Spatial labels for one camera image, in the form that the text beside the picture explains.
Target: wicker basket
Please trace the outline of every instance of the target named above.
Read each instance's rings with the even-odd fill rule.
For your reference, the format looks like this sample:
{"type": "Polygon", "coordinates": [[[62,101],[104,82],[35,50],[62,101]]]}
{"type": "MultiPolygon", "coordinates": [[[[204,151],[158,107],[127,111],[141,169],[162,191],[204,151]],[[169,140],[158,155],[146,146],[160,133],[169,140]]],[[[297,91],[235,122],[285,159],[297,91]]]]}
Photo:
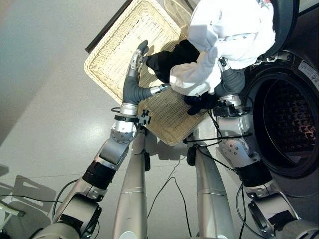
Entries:
{"type": "MultiPolygon", "coordinates": [[[[119,104],[129,61],[137,46],[147,39],[148,55],[172,51],[185,34],[155,0],[134,0],[91,52],[85,72],[119,104]]],[[[152,69],[144,66],[140,86],[160,85],[152,69]]],[[[147,128],[164,143],[173,146],[186,138],[205,117],[189,116],[183,96],[168,90],[140,102],[139,109],[151,112],[147,128]]]]}

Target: white shirt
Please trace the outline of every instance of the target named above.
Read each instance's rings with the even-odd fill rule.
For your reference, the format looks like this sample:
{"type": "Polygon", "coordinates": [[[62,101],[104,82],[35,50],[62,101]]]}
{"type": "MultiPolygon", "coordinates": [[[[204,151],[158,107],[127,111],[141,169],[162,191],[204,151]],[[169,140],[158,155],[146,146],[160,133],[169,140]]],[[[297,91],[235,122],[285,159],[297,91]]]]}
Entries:
{"type": "Polygon", "coordinates": [[[269,0],[201,0],[192,15],[188,40],[198,49],[197,63],[170,70],[173,90],[188,96],[213,93],[220,83],[219,57],[233,69],[254,64],[275,43],[269,0]]]}

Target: gray floor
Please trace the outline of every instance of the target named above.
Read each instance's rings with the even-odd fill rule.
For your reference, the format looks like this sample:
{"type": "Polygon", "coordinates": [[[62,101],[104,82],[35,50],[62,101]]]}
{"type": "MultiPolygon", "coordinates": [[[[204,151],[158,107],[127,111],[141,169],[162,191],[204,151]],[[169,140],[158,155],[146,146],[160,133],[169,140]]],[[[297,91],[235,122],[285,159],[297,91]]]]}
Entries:
{"type": "MultiPolygon", "coordinates": [[[[54,199],[79,178],[108,138],[116,102],[84,73],[87,44],[124,0],[4,0],[0,2],[0,194],[54,199]]],[[[206,136],[211,131],[203,130],[206,136]]],[[[146,173],[148,207],[173,167],[185,195],[191,231],[197,233],[196,174],[186,147],[169,148],[150,136],[151,171],[146,173]]],[[[128,159],[101,203],[98,238],[110,238],[128,159]]],[[[234,199],[239,182],[220,169],[229,196],[236,237],[241,227],[234,199]]],[[[50,223],[52,203],[1,198],[27,212],[12,218],[13,239],[28,238],[50,223]]],[[[148,221],[149,238],[187,238],[182,198],[169,183],[148,221]]],[[[243,238],[255,238],[247,230],[243,238]]]]}

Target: black cloth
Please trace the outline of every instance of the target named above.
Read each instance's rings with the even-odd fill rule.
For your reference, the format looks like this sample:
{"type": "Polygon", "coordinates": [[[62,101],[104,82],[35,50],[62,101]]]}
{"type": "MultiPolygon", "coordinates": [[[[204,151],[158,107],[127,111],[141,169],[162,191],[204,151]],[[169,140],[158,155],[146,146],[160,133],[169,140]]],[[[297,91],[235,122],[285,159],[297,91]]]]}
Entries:
{"type": "Polygon", "coordinates": [[[192,106],[187,111],[190,116],[198,113],[201,109],[212,109],[218,105],[218,97],[207,92],[201,96],[184,96],[184,101],[186,104],[192,106]]]}
{"type": "Polygon", "coordinates": [[[169,72],[173,66],[196,62],[198,56],[199,51],[188,40],[183,40],[173,52],[160,51],[148,56],[146,65],[154,70],[160,81],[169,83],[169,72]]]}
{"type": "MultiPolygon", "coordinates": [[[[198,56],[199,51],[188,40],[183,40],[175,46],[173,52],[161,51],[148,56],[146,65],[154,70],[159,80],[169,83],[169,73],[173,66],[196,62],[198,56]]],[[[201,109],[206,109],[207,107],[211,109],[217,104],[217,100],[215,95],[210,95],[207,92],[199,97],[184,96],[185,103],[192,106],[187,111],[191,116],[201,109]]]]}

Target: washing machine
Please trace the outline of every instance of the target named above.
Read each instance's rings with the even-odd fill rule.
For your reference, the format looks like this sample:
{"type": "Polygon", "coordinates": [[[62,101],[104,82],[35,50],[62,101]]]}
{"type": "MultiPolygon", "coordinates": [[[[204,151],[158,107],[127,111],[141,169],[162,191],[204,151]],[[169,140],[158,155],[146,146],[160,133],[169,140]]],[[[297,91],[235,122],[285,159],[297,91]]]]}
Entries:
{"type": "Polygon", "coordinates": [[[318,223],[319,10],[298,13],[296,2],[278,2],[276,44],[245,70],[242,93],[254,101],[250,143],[299,216],[318,223]]]}

